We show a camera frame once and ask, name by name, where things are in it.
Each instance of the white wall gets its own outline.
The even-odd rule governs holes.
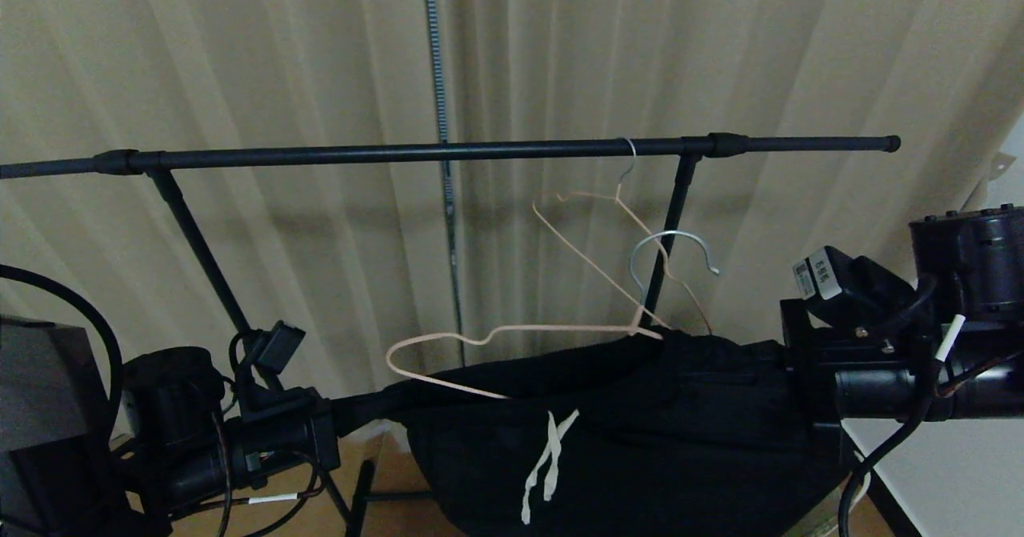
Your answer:
[[[1018,161],[989,183],[985,205],[1024,205],[1024,117],[1001,151]],[[844,426],[870,450],[898,424],[850,419]],[[925,423],[877,472],[925,537],[1024,535],[1022,441],[1024,419]]]

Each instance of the white drawstring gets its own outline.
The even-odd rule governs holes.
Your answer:
[[[548,474],[544,477],[544,500],[550,501],[551,497],[554,496],[555,488],[558,486],[558,458],[562,454],[562,438],[565,437],[565,432],[569,430],[579,416],[580,410],[573,410],[572,414],[564,421],[555,425],[555,416],[552,415],[551,411],[548,411],[548,443],[544,446],[544,451],[541,452],[541,458],[534,465],[534,470],[526,476],[526,485],[522,492],[520,518],[523,525],[529,525],[529,491],[537,487],[537,476],[544,463],[548,461],[548,457],[551,457],[551,466],[548,468]]]

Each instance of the black metal clothes rack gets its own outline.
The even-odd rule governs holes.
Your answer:
[[[665,230],[679,226],[686,196],[693,180],[697,162],[702,158],[721,159],[756,152],[823,152],[823,151],[882,151],[895,152],[900,139],[895,135],[882,137],[762,137],[754,138],[733,133],[711,133],[701,137],[633,139],[638,157],[651,155],[677,155],[679,164],[675,183],[665,218]],[[213,287],[217,298],[234,328],[241,334],[251,334],[249,325],[238,299],[231,291],[223,272],[210,251],[199,224],[185,201],[184,195],[172,171],[213,167],[273,167],[297,165],[345,165],[352,163],[406,163],[422,161],[477,161],[499,159],[567,159],[595,157],[630,157],[633,148],[626,139],[599,140],[512,140],[490,143],[442,143],[373,147],[318,147],[318,148],[245,148],[244,150],[208,150],[168,152],[139,152],[116,150],[81,159],[41,161],[0,165],[0,179],[15,179],[44,175],[70,175],[70,173],[105,173],[105,175],[140,175],[145,173],[154,180],[164,202],[167,203],[182,235],[191,247],[203,272]],[[672,252],[675,237],[662,240],[666,255]],[[658,253],[651,271],[649,290],[644,306],[653,312],[657,305],[665,278],[665,260]],[[649,326],[650,317],[644,315],[642,324]],[[251,341],[243,339],[248,352]],[[282,390],[276,375],[261,372],[271,390]],[[393,501],[429,498],[429,492],[374,493],[375,473],[373,461],[362,461],[356,481],[352,505],[349,508],[330,474],[323,476],[325,488],[344,520],[348,537],[361,534],[367,507],[374,501]]]

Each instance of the brown floor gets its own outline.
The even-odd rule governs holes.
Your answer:
[[[359,464],[368,457],[376,459],[378,463],[377,476],[374,479],[374,491],[421,491],[427,489],[427,484],[412,455],[399,452],[391,436],[383,436],[366,444],[351,444],[343,441],[339,447],[342,452],[341,460],[345,465],[333,471],[332,477],[346,501],[350,501],[355,488],[355,478]],[[259,493],[273,495],[300,491],[308,482],[308,468],[297,467],[271,478],[269,485],[261,489]],[[251,491],[236,492],[239,497],[252,494]],[[293,504],[294,501],[237,505],[232,509],[227,535],[240,536],[259,530],[285,514]],[[851,530],[856,537],[894,537],[869,499],[864,499],[857,506],[851,521]],[[219,510],[206,511],[175,523],[174,534],[175,536],[209,537],[216,534],[219,522]],[[827,533],[830,527],[829,522],[824,522],[819,524],[817,530],[809,533],[804,532],[804,535],[835,537],[837,532]],[[327,495],[310,499],[292,522],[274,533],[281,537],[343,534],[344,524]],[[407,535],[457,537],[462,533],[451,526],[433,501],[423,500],[371,503],[367,511],[362,535],[365,537],[403,537]]]

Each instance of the black garment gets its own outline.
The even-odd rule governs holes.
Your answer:
[[[510,401],[420,381],[339,400],[339,435],[380,417],[406,424],[441,510],[469,535],[781,535],[842,482],[852,456],[812,457],[777,343],[664,334],[436,375]],[[557,490],[545,502],[534,489],[523,525],[548,411],[561,422],[575,409]]]

